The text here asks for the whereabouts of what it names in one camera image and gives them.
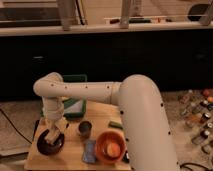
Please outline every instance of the wall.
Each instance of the wall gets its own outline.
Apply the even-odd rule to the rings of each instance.
[[[122,0],[82,0],[89,24],[104,24],[104,18],[120,17]],[[142,16],[186,15],[190,7],[206,0],[142,0]],[[175,17],[175,21],[186,20]]]

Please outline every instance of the black cabinet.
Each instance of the black cabinet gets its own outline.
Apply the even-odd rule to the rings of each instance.
[[[0,99],[34,98],[33,83],[56,71],[88,81],[132,74],[160,90],[213,86],[213,29],[0,37]]]

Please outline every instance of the bottle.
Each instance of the bottle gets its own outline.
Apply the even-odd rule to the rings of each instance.
[[[192,139],[192,143],[196,144],[196,145],[199,145],[203,141],[205,141],[208,138],[209,135],[210,135],[210,132],[208,130],[203,130],[203,131],[200,132],[199,135],[197,135],[196,137],[194,137]]]
[[[202,151],[206,154],[210,154],[213,150],[213,140],[211,140],[208,144],[201,147]]]

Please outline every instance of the cup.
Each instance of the cup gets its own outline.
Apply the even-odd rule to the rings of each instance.
[[[78,125],[79,135],[83,139],[88,139],[91,135],[92,124],[89,121],[82,121]]]

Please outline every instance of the floor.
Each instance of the floor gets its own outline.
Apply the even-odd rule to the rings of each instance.
[[[194,100],[199,102],[203,99],[200,91],[194,91]],[[174,144],[177,151],[179,163],[196,162],[203,164],[209,168],[212,167],[212,154],[207,155],[201,151],[201,145],[208,143],[210,138],[201,145],[191,143],[191,138],[199,132],[199,127],[189,129],[185,126],[183,117],[179,115],[180,110],[186,105],[180,104],[178,97],[186,93],[186,91],[178,92],[162,92],[165,103],[166,113],[172,130]],[[22,132],[28,139],[32,140],[34,126],[36,120],[40,118],[41,101],[18,101],[18,102],[0,102],[0,108],[13,121],[18,130]],[[6,154],[17,151],[18,149],[28,149],[30,144],[20,137],[11,125],[0,114],[0,154]],[[24,171],[23,165],[27,154],[16,155],[0,159],[1,171]]]

